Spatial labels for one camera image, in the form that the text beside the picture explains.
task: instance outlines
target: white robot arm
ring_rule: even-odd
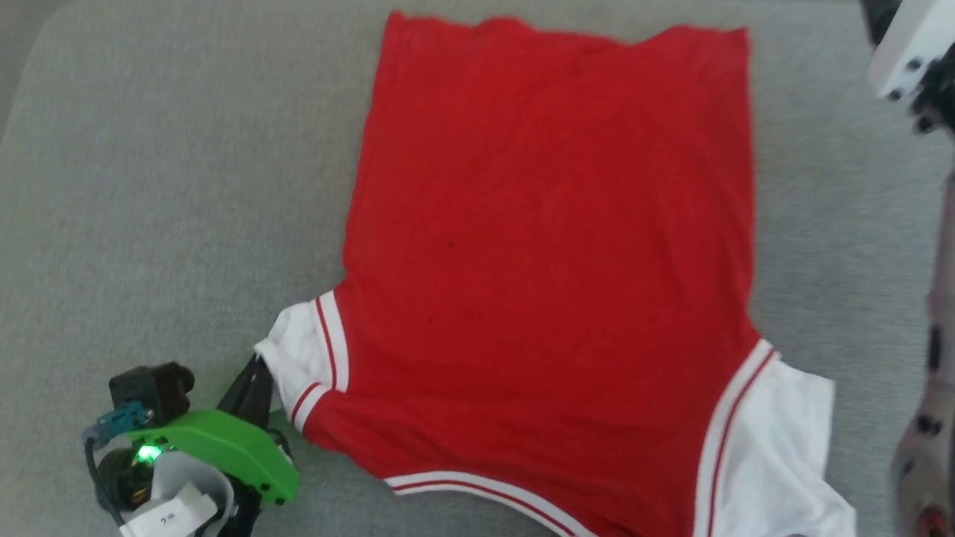
[[[919,134],[955,132],[955,0],[863,0],[862,7],[876,45],[869,67],[876,95],[914,96]],[[945,187],[928,302],[924,397],[890,470],[900,537],[955,537],[955,173]]]

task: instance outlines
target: gray fabric surface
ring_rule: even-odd
[[[889,535],[885,469],[923,380],[950,147],[870,96],[852,4],[672,0],[79,0],[44,27],[0,146],[0,534],[112,535],[78,434],[106,380],[193,368],[214,403],[276,313],[342,277],[339,251],[388,11],[510,13],[636,40],[753,29],[753,317],[833,378],[828,476]],[[293,436],[298,501],[260,535],[545,535],[454,493],[396,499]]]

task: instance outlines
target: white sleeve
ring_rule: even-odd
[[[827,378],[767,365],[726,439],[713,537],[855,537],[855,509],[823,479],[833,397]]]

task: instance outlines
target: white stripe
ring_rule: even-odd
[[[331,386],[331,351],[329,350],[329,343],[325,339],[325,330],[322,329],[322,319],[318,316],[318,300],[314,300],[309,303],[311,306],[311,322],[314,327],[315,334],[317,335],[317,346],[318,359],[320,361],[318,381],[326,386]]]
[[[342,317],[338,314],[338,304],[335,303],[335,291],[318,297],[322,305],[322,314],[325,316],[325,326],[329,329],[331,349],[335,360],[335,389],[347,392],[349,389],[349,347],[345,341],[345,328],[342,326]]]
[[[305,423],[308,421],[308,415],[311,414],[312,409],[315,408],[315,404],[318,403],[318,399],[322,398],[322,396],[327,393],[328,390],[329,389],[325,386],[317,384],[311,389],[311,392],[308,392],[308,395],[302,401],[301,406],[299,406],[298,413],[295,414],[295,428],[298,429],[300,433],[305,429]]]
[[[559,529],[556,526],[554,526],[552,523],[546,522],[547,520],[546,518],[543,518],[541,515],[534,513],[533,510],[527,509],[526,507],[523,507],[522,505],[516,502],[509,501],[507,499],[507,497],[509,496],[511,498],[520,500],[521,502],[524,502],[527,505],[533,506],[535,509],[537,509],[541,513],[544,513],[547,516],[551,517],[552,519],[556,520],[557,522],[561,523],[566,528],[570,529],[570,531],[572,532],[570,533],[570,535],[574,537],[595,537],[595,534],[593,532],[589,531],[586,527],[584,527],[584,525],[577,522],[577,520],[574,517],[570,516],[569,514],[567,514],[565,511],[563,511],[556,505],[551,504],[550,502],[546,501],[544,498],[538,496],[537,494],[534,494],[533,492],[529,492],[527,490],[524,490],[523,488],[514,486],[509,483],[495,481],[488,478],[482,478],[480,476],[476,476],[474,474],[468,474],[465,472],[423,472],[420,474],[410,474],[407,476],[394,476],[394,477],[386,479],[385,483],[387,483],[391,487],[398,487],[398,486],[405,486],[405,485],[416,484],[416,483],[428,483],[428,482],[434,482],[434,481],[456,481],[461,483],[473,484],[473,485],[486,488],[488,490],[493,490],[504,496],[501,497],[494,494],[488,494],[487,492],[477,488],[473,488],[466,485],[460,485],[460,484],[450,484],[450,483],[439,483],[439,484],[428,484],[428,485],[416,486],[416,487],[411,487],[408,489],[402,489],[402,490],[396,491],[396,493],[410,494],[412,492],[425,492],[427,490],[459,490],[461,492],[470,492],[472,494],[481,496],[483,498],[489,498],[496,502],[501,502],[502,504],[510,505],[514,509],[524,513],[527,516],[534,518],[538,522],[549,527],[551,530],[558,532],[559,534],[564,536],[567,535],[565,531],[559,531]]]
[[[760,339],[746,361],[736,370],[730,384],[716,403],[707,427],[707,436],[703,441],[703,452],[700,454],[700,465],[696,471],[696,508],[693,516],[693,537],[710,537],[710,503],[713,490],[713,480],[716,471],[716,462],[719,459],[720,445],[723,433],[730,425],[730,412],[736,400],[742,395],[746,383],[759,369],[766,355],[773,349],[773,345],[765,339]]]
[[[489,492],[485,492],[479,488],[473,488],[471,486],[465,486],[461,484],[425,484],[422,486],[396,490],[394,491],[394,493],[397,494],[398,496],[404,496],[406,494],[414,494],[417,492],[435,492],[435,491],[467,492],[468,494],[474,494],[475,496],[479,496],[487,500],[493,500],[500,504],[507,505],[508,507],[511,507],[515,509],[516,511],[531,517],[532,519],[545,525],[547,529],[550,529],[551,531],[560,535],[561,537],[578,537],[574,534],[567,533],[560,526],[555,525],[554,523],[550,522],[546,518],[542,517],[537,512],[531,509],[528,509],[527,507],[521,504],[518,504],[517,502],[512,502],[511,500],[508,500],[507,498],[504,498],[503,496],[499,496],[497,494],[491,494]]]
[[[308,386],[308,378],[282,347],[271,339],[263,339],[255,345],[255,352],[265,360],[265,366],[275,381],[282,406],[286,409],[286,418],[292,419],[292,405],[302,394],[302,388]]]

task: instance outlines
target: t-shirt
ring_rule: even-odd
[[[747,312],[748,57],[394,13],[346,278],[256,347],[305,438],[563,536],[854,535],[832,384]]]

